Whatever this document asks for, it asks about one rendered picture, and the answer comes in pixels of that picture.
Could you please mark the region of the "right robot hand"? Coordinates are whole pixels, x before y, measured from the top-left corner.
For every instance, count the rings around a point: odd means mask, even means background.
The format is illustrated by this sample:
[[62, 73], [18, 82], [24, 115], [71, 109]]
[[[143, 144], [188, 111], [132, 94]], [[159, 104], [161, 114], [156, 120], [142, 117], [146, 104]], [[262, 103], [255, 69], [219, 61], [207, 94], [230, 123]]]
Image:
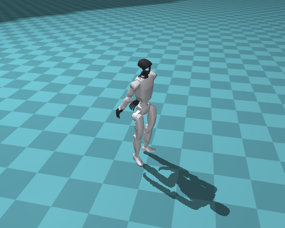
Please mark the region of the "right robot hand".
[[120, 110], [119, 111], [119, 109], [116, 109], [116, 115], [117, 115], [117, 117], [120, 119], [120, 116], [119, 116], [119, 114], [122, 112], [123, 110]]

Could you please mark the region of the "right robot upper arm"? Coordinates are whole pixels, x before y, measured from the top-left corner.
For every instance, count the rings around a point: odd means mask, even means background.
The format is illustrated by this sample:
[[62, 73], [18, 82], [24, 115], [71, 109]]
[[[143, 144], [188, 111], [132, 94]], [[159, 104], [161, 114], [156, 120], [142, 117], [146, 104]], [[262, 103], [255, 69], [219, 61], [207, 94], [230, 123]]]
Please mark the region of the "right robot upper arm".
[[139, 88], [140, 84], [141, 83], [138, 80], [133, 81], [130, 84], [130, 88], [129, 88], [129, 90], [127, 92], [127, 96], [126, 96], [128, 98], [128, 103], [133, 102], [133, 97], [132, 96], [134, 95], [135, 91]]

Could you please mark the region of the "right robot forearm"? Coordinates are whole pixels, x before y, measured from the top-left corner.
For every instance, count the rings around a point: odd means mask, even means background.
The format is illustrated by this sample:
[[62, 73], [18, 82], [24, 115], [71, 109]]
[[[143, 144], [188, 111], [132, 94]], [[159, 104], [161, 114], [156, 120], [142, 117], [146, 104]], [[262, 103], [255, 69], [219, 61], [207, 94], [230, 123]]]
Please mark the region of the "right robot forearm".
[[129, 104], [129, 103], [128, 103], [128, 98], [126, 97], [126, 98], [123, 100], [122, 104], [118, 107], [119, 111], [120, 111], [120, 110], [124, 110], [128, 104]]

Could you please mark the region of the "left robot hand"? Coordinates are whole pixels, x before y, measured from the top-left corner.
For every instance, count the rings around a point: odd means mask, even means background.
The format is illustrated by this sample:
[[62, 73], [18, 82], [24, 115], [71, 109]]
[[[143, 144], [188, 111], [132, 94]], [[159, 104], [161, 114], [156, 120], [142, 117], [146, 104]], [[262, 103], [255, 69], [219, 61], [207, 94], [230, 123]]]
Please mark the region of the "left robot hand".
[[139, 102], [140, 102], [140, 101], [138, 101], [137, 99], [134, 100], [134, 101], [129, 105], [130, 109], [132, 110], [132, 108], [133, 108], [133, 111], [134, 111], [134, 108], [139, 104]]

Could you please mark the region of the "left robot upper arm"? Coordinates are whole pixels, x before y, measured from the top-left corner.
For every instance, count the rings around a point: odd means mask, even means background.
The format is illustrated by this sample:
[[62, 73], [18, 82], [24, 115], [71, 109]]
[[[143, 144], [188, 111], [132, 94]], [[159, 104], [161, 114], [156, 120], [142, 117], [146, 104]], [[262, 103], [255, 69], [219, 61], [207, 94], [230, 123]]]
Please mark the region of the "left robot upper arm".
[[153, 75], [154, 79], [157, 77], [157, 75], [153, 71], [151, 71], [150, 73]]

